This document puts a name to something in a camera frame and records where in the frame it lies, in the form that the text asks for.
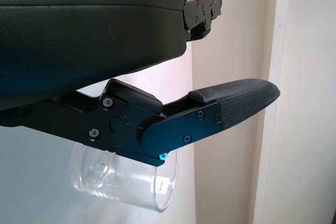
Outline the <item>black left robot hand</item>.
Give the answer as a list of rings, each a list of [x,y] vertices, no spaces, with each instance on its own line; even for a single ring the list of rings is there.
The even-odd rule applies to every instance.
[[[163,104],[118,80],[182,56],[222,0],[1,0],[1,126],[24,126],[155,167],[280,91],[243,79]]]

